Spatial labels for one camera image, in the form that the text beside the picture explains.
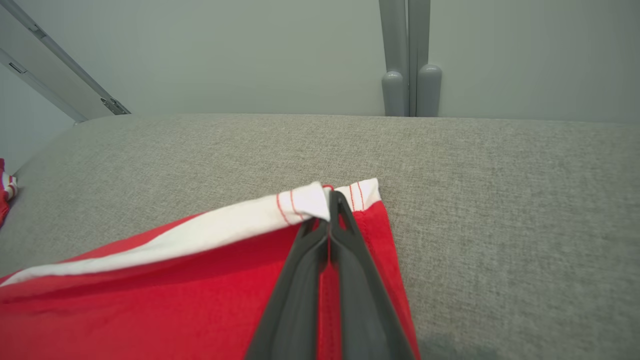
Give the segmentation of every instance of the red stitch line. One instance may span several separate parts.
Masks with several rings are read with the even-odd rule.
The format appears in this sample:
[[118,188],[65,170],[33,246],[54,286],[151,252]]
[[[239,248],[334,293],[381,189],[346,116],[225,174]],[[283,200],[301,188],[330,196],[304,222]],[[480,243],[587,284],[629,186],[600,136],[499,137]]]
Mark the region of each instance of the red stitch line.
[[296,206],[293,204],[293,190],[289,190],[289,195],[291,196],[291,208],[293,209],[293,212],[300,217],[300,220],[304,220],[305,218],[296,211]]
[[362,201],[362,211],[364,211],[364,196],[362,196],[362,189],[360,188],[360,182],[358,182],[358,190],[360,190],[360,200]]
[[280,210],[280,214],[282,215],[284,221],[287,223],[287,225],[291,226],[291,223],[287,220],[287,217],[284,216],[284,211],[282,211],[282,208],[280,207],[280,193],[276,195],[276,204],[278,204],[278,210]]
[[349,185],[349,193],[351,194],[351,206],[353,206],[353,211],[356,211],[356,204],[353,203],[353,192],[351,191],[351,185]]

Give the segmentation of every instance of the metal hinge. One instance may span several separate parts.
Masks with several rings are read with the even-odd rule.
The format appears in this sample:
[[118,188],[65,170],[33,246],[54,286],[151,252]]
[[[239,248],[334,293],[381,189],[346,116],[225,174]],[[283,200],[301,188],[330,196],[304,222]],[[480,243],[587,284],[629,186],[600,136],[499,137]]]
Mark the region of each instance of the metal hinge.
[[120,104],[120,102],[114,98],[110,98],[109,101],[103,98],[100,98],[100,100],[102,100],[103,105],[106,106],[107,109],[109,109],[109,111],[114,115],[130,114],[129,110],[127,110],[124,105]]

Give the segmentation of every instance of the gray fabric surface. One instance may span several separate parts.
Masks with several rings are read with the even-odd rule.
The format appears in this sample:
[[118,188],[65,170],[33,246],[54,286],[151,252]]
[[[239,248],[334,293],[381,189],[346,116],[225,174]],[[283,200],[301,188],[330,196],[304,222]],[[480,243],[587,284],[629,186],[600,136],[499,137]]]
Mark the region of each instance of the gray fabric surface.
[[314,180],[378,177],[423,358],[637,358],[639,139],[525,120],[93,120],[17,173],[0,272]]

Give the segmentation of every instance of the folded fabric edge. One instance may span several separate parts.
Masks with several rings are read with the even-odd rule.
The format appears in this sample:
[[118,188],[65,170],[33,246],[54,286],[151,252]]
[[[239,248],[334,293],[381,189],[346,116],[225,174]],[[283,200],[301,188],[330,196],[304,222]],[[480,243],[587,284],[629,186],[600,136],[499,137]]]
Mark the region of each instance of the folded fabric edge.
[[[380,200],[378,180],[337,188],[352,211],[363,211]],[[329,220],[328,189],[318,182],[215,209],[155,236],[143,245],[100,258],[40,265],[21,270],[0,287],[44,276],[96,274],[146,265],[203,252],[256,235],[296,225],[312,217]]]

